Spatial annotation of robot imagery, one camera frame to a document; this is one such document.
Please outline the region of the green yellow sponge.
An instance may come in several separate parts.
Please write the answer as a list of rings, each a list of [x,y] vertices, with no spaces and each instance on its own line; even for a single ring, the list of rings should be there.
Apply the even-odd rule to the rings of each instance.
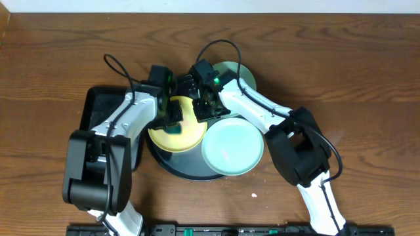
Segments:
[[[172,125],[169,125],[164,130],[167,134],[180,134],[182,132],[182,126],[180,123],[175,123]]]

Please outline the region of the yellow plate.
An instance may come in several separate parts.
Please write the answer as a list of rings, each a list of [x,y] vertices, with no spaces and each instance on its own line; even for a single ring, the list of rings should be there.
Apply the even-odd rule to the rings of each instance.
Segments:
[[[186,96],[174,96],[171,101],[178,100],[182,109],[183,120],[180,134],[167,134],[163,130],[148,129],[153,143],[160,149],[172,153],[181,153],[196,147],[204,138],[207,122],[197,122],[193,111],[193,99]]]

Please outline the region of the black rectangular tray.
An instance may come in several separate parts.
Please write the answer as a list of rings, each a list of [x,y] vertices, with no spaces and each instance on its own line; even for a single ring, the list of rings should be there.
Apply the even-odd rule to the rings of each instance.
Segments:
[[[125,99],[125,87],[95,86],[87,91],[85,105],[81,116],[80,130],[91,130],[100,125],[121,105]],[[141,132],[131,137],[131,168],[134,172],[141,161],[142,144]]]

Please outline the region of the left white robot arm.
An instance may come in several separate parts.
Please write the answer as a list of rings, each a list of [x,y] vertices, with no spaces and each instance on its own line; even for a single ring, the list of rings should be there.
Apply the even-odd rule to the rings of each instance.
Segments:
[[[163,129],[182,119],[168,85],[139,84],[119,107],[91,130],[69,138],[62,197],[96,217],[109,235],[140,235],[143,217],[131,204],[132,160],[145,128]]]

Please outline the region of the black round tray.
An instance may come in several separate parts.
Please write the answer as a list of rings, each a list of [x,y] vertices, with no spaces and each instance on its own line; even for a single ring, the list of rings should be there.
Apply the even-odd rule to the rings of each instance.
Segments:
[[[175,96],[186,96],[192,99],[197,98],[197,83],[187,75],[179,78],[178,90]],[[207,130],[211,125],[222,119],[227,118],[222,117],[220,119],[208,121]],[[210,181],[225,177],[212,170],[204,161],[201,152],[203,140],[196,147],[181,153],[172,153],[160,149],[153,143],[148,133],[146,135],[146,142],[155,160],[175,176],[194,181]]]

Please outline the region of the mint plate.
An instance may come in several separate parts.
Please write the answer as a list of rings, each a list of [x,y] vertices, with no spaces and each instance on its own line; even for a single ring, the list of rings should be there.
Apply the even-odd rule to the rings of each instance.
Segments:
[[[228,71],[229,69],[233,72],[237,71],[238,63],[237,62],[230,62],[224,61],[219,62],[213,65],[213,69],[219,71],[221,74]],[[257,89],[257,84],[253,74],[250,72],[248,68],[246,68],[243,64],[240,66],[240,77],[253,89]],[[239,113],[231,111],[227,115],[223,115],[223,118],[230,118],[230,117],[237,117]]]
[[[264,141],[260,130],[249,121],[227,118],[207,130],[201,152],[215,172],[239,176],[257,166],[264,152]]]

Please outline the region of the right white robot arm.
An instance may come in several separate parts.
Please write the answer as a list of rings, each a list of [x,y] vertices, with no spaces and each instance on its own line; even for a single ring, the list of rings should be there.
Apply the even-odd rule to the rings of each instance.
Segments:
[[[329,158],[341,156],[322,134],[306,108],[292,110],[252,89],[237,73],[191,72],[199,98],[193,101],[199,122],[236,112],[265,137],[272,162],[280,175],[298,187],[310,214],[310,225],[322,235],[342,235],[346,220],[339,212],[329,173]]]

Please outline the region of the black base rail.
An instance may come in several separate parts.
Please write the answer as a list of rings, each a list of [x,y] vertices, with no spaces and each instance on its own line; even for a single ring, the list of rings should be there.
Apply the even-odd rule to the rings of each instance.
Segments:
[[[68,226],[66,236],[101,236],[108,235],[104,226]],[[201,226],[175,226],[160,224],[150,226],[140,233],[150,236],[265,236],[265,235],[316,235],[309,226],[282,226],[282,227],[201,227]],[[360,227],[346,226],[341,231],[346,236],[395,236],[391,227]]]

